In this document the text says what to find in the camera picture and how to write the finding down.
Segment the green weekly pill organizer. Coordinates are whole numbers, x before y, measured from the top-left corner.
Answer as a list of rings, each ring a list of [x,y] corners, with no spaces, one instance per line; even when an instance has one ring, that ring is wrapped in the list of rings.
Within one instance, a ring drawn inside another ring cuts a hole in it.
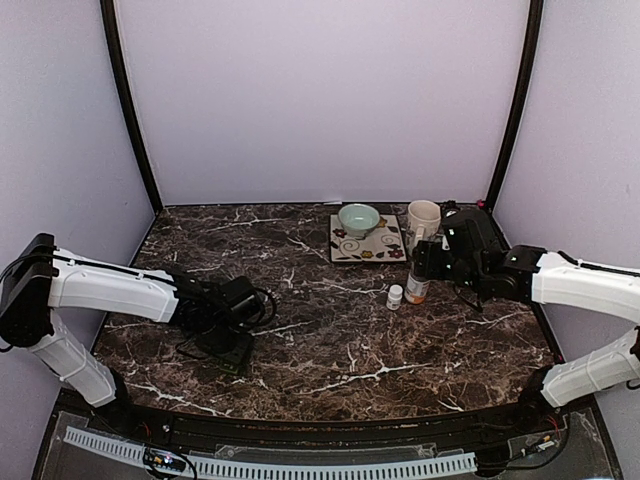
[[[248,360],[244,357],[240,357],[240,358],[218,357],[217,361],[218,361],[219,368],[230,375],[242,376],[246,372]]]

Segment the large grey-capped pill bottle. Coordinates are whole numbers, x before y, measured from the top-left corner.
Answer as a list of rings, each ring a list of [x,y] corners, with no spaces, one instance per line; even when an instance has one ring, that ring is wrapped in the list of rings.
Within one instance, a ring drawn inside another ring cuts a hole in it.
[[[408,274],[406,286],[404,288],[405,300],[413,305],[419,305],[426,299],[430,281],[414,275],[412,272]]]

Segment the small white pill bottle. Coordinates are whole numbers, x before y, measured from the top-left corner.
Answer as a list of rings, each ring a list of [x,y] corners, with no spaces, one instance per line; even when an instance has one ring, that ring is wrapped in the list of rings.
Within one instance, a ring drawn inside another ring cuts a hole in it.
[[[389,287],[386,299],[386,307],[389,310],[398,310],[401,306],[403,299],[403,287],[398,284],[391,285]]]

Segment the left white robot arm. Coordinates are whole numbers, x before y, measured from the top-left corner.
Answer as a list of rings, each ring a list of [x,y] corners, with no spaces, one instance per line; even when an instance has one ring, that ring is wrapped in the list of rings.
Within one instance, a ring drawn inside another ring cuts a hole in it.
[[[251,345],[249,329],[265,314],[246,277],[223,284],[176,270],[139,270],[60,249],[50,234],[36,235],[1,274],[1,338],[36,355],[70,384],[120,436],[141,427],[116,372],[97,361],[63,324],[58,310],[120,313],[171,325],[197,338],[198,347],[230,368]]]

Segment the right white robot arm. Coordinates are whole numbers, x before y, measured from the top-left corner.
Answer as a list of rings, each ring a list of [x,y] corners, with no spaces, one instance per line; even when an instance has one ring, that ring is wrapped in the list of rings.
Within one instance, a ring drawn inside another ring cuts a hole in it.
[[[418,242],[413,262],[416,274],[425,279],[469,288],[477,297],[475,307],[489,299],[505,299],[629,323],[629,330],[608,344],[535,371],[510,413],[510,424],[517,432],[534,432],[547,420],[550,409],[581,397],[619,384],[638,387],[638,270],[589,263],[539,247],[472,250],[446,241]]]

